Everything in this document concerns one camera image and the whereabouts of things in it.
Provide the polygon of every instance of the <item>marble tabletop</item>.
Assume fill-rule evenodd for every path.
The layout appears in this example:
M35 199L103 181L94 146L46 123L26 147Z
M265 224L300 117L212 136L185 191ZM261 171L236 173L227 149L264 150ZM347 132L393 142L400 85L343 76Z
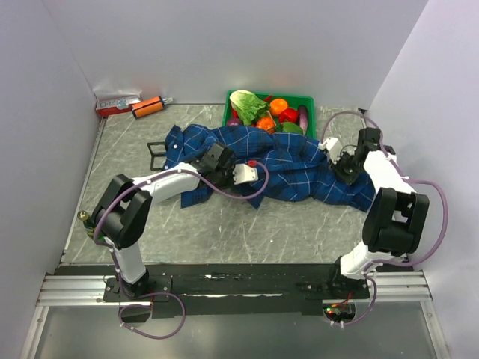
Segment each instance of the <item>marble tabletop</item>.
M351 108L316 108L317 136L327 119ZM162 141L176 124L221 126L223 105L169 105L164 111L135 120L131 114L111 116L101 135L81 209L91 212L113 176L152 174L146 143ZM358 117L333 121L327 135L355 144L363 127ZM219 194L206 202L180 208L176 196L150 209L140 248L146 263L328 263L348 253L360 240L365 214L348 206L318 200L298 203L265 198L259 210ZM110 263L82 224L74 225L63 264Z

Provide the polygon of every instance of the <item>white wall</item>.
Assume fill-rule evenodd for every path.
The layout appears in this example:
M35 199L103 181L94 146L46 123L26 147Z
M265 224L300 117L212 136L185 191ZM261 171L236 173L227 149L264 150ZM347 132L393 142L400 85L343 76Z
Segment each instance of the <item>white wall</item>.
M303 93L369 108L427 0L44 0L99 98Z
M448 234L424 271L453 358L479 355L478 19L477 1L430 0L370 110L406 172L448 196ZM433 224L418 254L441 221L439 199L427 193Z
M0 358L10 359L60 260L99 121L41 1L1 2L0 48Z

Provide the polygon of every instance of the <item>box of vegetables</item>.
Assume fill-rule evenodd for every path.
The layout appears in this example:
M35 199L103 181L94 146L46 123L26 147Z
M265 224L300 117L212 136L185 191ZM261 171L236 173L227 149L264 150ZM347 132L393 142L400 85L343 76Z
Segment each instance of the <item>box of vegetables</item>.
M223 126L256 126L269 133L296 132L316 138L314 100L308 96L228 91Z

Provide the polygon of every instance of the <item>blue cloth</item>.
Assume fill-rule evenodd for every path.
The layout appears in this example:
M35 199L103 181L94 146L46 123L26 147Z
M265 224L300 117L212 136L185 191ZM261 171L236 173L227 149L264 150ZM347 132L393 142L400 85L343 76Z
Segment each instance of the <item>blue cloth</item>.
M353 185L338 182L328 167L326 155L319 149L319 141L296 133L270 135L251 126L208 129L200 125L189 125L182 132L180 127L173 126L165 140L165 165L171 168L178 162L200 156L217 141L236 153L237 163L256 159L268 168L268 186L262 194L249 200L254 208L259 207L263 196L293 202L311 196L327 204L345 204L361 211L367 211L373 202L375 191L367 174L361 174ZM257 182L237 185L234 190L241 195L259 190L265 173L259 166L257 169L260 177ZM181 206L202 203L211 193L206 186L182 193Z

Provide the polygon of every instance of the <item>green crate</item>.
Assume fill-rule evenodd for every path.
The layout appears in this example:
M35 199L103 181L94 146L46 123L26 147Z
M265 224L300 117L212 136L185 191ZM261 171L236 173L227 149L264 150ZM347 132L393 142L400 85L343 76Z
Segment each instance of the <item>green crate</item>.
M225 103L225 112L223 114L223 126L226 125L226 122L233 116L231 111L231 102L230 102L230 95L233 93L234 90L228 91L226 95L226 103ZM294 109L297 109L298 106L304 105L308 109L308 129L306 130L306 135L308 137L316 138L316 116L314 113L314 100L312 97L309 96L296 96L296 95L285 95L285 94L273 94L273 93L254 93L260 99L266 99L269 95L274 95L271 98L271 101L274 99L285 99L288 105Z

